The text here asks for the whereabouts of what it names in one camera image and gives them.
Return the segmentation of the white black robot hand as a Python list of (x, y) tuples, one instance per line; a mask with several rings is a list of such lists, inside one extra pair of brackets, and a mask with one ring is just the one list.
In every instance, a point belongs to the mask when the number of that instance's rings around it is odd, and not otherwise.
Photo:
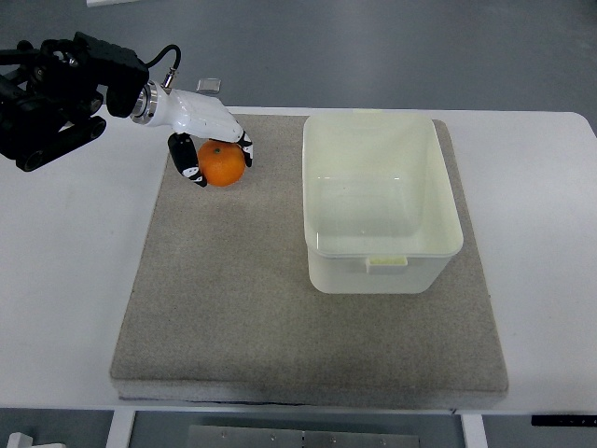
[(240, 146), (245, 169), (252, 165), (253, 142), (230, 112), (215, 97), (172, 90), (150, 81), (132, 110), (133, 122), (145, 126), (169, 126), (174, 133), (168, 148), (178, 172), (196, 185), (209, 185), (201, 173), (197, 152), (208, 140)]

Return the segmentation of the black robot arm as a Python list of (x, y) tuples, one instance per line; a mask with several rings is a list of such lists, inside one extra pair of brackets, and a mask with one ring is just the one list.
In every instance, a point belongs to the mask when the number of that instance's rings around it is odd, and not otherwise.
[(117, 118), (149, 108), (149, 70), (175, 44), (151, 61), (131, 49), (76, 33), (48, 39), (40, 48), (22, 40), (1, 52), (10, 72), (1, 76), (1, 153), (24, 172), (44, 166), (102, 135), (101, 106)]

